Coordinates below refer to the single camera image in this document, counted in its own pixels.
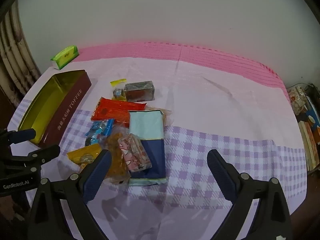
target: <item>purple checkered pattern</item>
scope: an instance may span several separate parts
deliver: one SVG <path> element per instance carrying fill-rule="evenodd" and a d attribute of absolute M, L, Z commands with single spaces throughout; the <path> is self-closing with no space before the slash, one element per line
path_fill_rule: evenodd
<path fill-rule="evenodd" d="M 30 101 L 23 100 L 12 121 L 17 126 Z M 60 143 L 61 152 L 84 146 L 92 112 L 76 110 Z M 226 201 L 206 165 L 206 156 L 217 149 L 223 158 L 254 179 L 280 180 L 287 200 L 307 189 L 304 149 L 276 146 L 272 140 L 250 141 L 169 126 L 165 129 L 167 184 L 149 187 L 109 185 L 111 190 L 172 207 L 223 209 Z"/>

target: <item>wall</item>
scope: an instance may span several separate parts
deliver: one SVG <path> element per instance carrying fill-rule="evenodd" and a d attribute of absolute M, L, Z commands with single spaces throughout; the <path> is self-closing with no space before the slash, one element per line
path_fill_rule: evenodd
<path fill-rule="evenodd" d="M 152 40 L 203 45 L 273 68 L 286 86 L 320 76 L 320 26 L 303 0 L 19 0 L 41 70 L 64 47 Z"/>

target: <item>maroon box side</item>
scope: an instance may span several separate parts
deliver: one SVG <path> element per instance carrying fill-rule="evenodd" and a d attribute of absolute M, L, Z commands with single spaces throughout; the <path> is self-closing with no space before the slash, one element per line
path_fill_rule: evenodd
<path fill-rule="evenodd" d="M 91 81 L 84 71 L 54 113 L 38 144 L 40 148 L 60 143 L 71 117 L 90 87 Z"/>

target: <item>open tin box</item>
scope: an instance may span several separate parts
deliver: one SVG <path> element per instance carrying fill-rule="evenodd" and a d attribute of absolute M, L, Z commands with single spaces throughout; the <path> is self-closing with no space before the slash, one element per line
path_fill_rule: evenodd
<path fill-rule="evenodd" d="M 53 75 L 31 102 L 18 131 L 33 128 L 36 137 L 31 142 L 40 148 L 59 144 L 90 87 L 91 81 L 85 70 Z"/>

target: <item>tablecloth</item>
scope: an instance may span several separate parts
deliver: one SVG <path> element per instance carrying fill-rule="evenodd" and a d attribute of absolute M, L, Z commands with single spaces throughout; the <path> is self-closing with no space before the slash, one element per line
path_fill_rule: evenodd
<path fill-rule="evenodd" d="M 270 68 L 217 50 L 172 43 L 108 44 L 79 53 L 62 70 L 49 68 L 40 77 L 8 126 L 17 129 L 28 105 L 53 74 L 86 70 L 92 86 L 63 135 L 60 156 L 42 166 L 42 177 L 66 179 L 79 170 L 66 153 L 84 146 L 97 101 L 112 96 L 110 81 L 152 80 L 155 100 L 148 105 L 173 111 L 165 127 L 168 183 L 126 187 L 103 182 L 88 203 L 110 239 L 210 239 L 231 207 L 206 164 L 213 148 L 254 179 L 277 177 L 291 213 L 304 200 L 302 138 L 284 84 Z M 30 142 L 12 145 L 14 155 L 35 149 Z M 35 190 L 27 192 L 30 202 L 34 194 Z M 62 204 L 74 237 L 81 239 L 68 205 Z M 238 239 L 248 232 L 256 204 L 252 203 Z"/>

